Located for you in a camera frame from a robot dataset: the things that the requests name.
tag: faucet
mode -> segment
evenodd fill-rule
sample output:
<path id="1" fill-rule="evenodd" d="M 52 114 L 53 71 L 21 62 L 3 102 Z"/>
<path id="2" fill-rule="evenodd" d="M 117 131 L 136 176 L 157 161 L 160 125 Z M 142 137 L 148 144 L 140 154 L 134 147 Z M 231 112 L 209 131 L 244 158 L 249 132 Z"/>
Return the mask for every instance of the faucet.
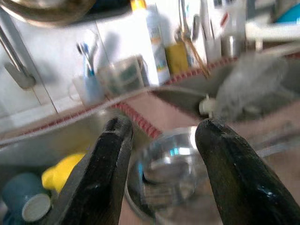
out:
<path id="1" fill-rule="evenodd" d="M 9 56 L 12 63 L 6 63 L 5 69 L 16 81 L 16 83 L 24 90 L 32 88 L 36 84 L 35 78 L 27 71 L 26 67 L 21 63 L 14 48 L 6 37 L 3 29 L 0 26 L 0 42 Z"/>

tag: metal bowl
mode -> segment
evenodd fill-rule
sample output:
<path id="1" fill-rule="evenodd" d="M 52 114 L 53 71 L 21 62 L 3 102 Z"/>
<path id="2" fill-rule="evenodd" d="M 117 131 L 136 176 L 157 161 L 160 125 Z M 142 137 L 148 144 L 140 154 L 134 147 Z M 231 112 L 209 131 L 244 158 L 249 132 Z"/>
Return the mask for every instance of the metal bowl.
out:
<path id="1" fill-rule="evenodd" d="M 220 222 L 195 131 L 164 133 L 132 157 L 125 195 L 141 218 L 162 224 Z"/>
<path id="2" fill-rule="evenodd" d="M 96 0 L 0 0 L 13 17 L 36 26 L 67 25 L 85 15 Z"/>

